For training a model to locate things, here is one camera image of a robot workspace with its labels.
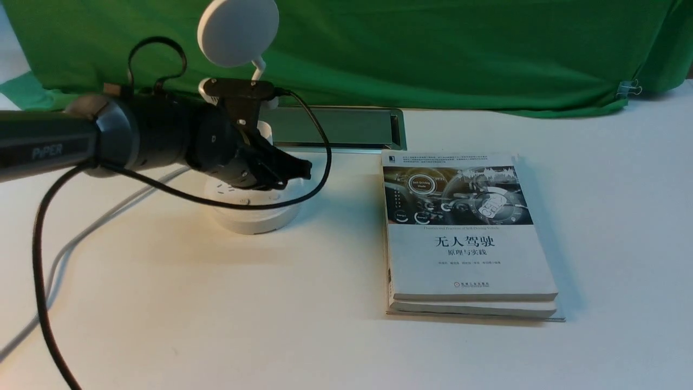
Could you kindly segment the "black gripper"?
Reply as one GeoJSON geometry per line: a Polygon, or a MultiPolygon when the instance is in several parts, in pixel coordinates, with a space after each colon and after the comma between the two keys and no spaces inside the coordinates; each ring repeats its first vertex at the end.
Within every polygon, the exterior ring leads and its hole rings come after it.
{"type": "Polygon", "coordinates": [[[274,147],[259,129],[241,131],[210,104],[195,113],[187,149],[193,170],[241,190],[284,190],[288,180],[312,178],[312,162],[274,147]]]}

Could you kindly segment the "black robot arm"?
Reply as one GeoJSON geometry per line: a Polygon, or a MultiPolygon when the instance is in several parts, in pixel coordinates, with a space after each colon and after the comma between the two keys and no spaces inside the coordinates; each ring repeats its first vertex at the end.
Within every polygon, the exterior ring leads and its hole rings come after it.
{"type": "Polygon", "coordinates": [[[235,119],[224,108],[165,95],[85,95],[61,113],[2,111],[1,179],[89,163],[143,171],[184,165],[243,190],[282,190],[311,177],[312,163],[272,145],[258,108],[235,119]]]}

